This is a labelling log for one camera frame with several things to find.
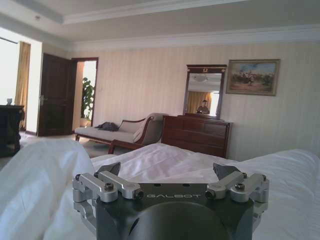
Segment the white cup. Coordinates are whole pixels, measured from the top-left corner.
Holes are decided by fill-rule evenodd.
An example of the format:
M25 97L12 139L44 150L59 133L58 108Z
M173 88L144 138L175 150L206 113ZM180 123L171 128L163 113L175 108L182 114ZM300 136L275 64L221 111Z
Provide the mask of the white cup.
M12 103L12 98L7 98L6 99L6 104L7 105L11 105L11 103Z

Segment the framed painting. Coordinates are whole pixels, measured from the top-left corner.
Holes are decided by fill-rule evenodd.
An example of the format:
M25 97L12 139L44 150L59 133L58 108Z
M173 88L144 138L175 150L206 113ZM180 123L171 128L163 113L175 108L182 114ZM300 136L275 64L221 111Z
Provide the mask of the framed painting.
M280 59L230 60L227 94L275 96Z

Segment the potted plant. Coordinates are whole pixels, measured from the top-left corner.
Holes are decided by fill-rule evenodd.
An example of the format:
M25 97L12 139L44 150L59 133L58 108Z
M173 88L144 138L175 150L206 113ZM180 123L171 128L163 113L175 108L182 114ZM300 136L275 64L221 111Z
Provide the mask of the potted plant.
M94 87L90 85L91 81L84 77L82 80L82 101L80 127L86 127L90 124L91 111L93 107Z

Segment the metal bracket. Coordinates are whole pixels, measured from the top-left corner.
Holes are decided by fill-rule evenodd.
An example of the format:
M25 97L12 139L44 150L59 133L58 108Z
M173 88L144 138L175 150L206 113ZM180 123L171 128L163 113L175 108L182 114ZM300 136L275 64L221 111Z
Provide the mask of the metal bracket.
M138 183L126 181L109 171L99 172L97 177L105 183L112 183L125 199L141 199L144 196Z
M226 192L230 190L232 186L240 183L244 180L242 172L234 171L220 181L215 183L209 183L205 195L209 199L224 199Z
M265 175L253 174L247 178L246 173L234 171L216 183L207 185L205 196L208 199L223 199L226 192L238 203L253 200L253 226L254 231L260 224L262 213L268 209L269 180Z
M93 233L97 234L97 220L94 216L93 206L96 199L105 203L111 203L118 199L118 191L126 199L140 199L144 192L140 185L129 182L109 171L95 173L95 176L84 173L78 174L72 179L73 208L80 212L82 222Z

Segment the bed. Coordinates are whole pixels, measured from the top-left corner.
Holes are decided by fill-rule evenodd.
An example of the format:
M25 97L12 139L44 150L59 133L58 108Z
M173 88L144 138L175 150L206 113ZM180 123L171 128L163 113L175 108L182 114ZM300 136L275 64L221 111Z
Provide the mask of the bed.
M116 162L120 177L138 183L216 182L213 162L265 174L269 209L253 239L320 239L320 160L310 152L293 149L237 162L156 143L90 159L66 139L29 145L0 171L0 239L94 240L73 209L72 177Z

